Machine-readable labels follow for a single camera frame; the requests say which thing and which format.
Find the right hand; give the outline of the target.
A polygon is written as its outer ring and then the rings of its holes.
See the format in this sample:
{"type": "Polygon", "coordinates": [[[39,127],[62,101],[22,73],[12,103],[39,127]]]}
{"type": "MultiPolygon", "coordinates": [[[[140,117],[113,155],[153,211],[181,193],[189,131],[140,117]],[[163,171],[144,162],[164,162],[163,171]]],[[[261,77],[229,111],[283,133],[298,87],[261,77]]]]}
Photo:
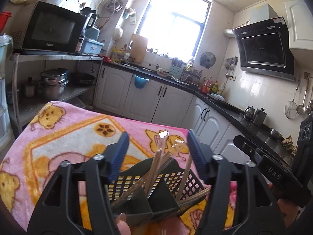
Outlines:
{"type": "Polygon", "coordinates": [[[272,183],[268,184],[268,187],[273,192],[277,199],[277,205],[281,211],[281,215],[284,219],[285,226],[289,228],[297,219],[300,214],[300,208],[294,202],[284,198],[284,193],[278,190],[272,183]]]}

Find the left hand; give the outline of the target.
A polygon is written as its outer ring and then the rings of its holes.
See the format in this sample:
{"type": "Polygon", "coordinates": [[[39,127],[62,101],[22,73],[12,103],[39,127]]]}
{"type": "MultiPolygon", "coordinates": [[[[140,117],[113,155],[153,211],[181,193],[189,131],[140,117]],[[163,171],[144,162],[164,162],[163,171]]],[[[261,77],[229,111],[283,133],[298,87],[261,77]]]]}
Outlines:
{"type": "Polygon", "coordinates": [[[131,230],[126,220],[125,213],[121,213],[116,219],[116,224],[121,235],[131,235],[131,230]]]}

